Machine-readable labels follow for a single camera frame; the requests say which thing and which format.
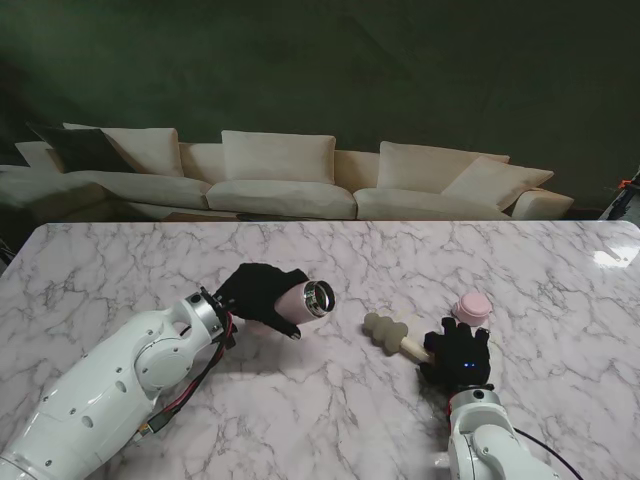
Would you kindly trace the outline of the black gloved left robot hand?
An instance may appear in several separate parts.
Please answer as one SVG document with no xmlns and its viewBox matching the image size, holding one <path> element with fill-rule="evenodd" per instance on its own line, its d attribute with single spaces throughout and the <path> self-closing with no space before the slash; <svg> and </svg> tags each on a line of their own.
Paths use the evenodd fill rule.
<svg viewBox="0 0 640 480">
<path fill-rule="evenodd" d="M 269 264 L 243 263 L 213 297 L 235 316 L 260 322 L 291 339 L 299 340 L 299 328 L 276 312 L 275 303 L 290 289 L 308 280 L 308 276 L 300 269 L 285 272 Z"/>
</svg>

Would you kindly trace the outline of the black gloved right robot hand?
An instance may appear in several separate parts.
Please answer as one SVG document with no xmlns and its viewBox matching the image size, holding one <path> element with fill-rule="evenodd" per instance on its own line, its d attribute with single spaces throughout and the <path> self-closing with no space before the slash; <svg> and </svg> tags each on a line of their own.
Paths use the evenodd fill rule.
<svg viewBox="0 0 640 480">
<path fill-rule="evenodd" d="M 426 382 L 448 394 L 488 385 L 489 331 L 482 327 L 473 331 L 453 317 L 443 317 L 441 325 L 441 333 L 430 331 L 424 336 L 430 360 L 420 363 L 419 370 Z"/>
</svg>

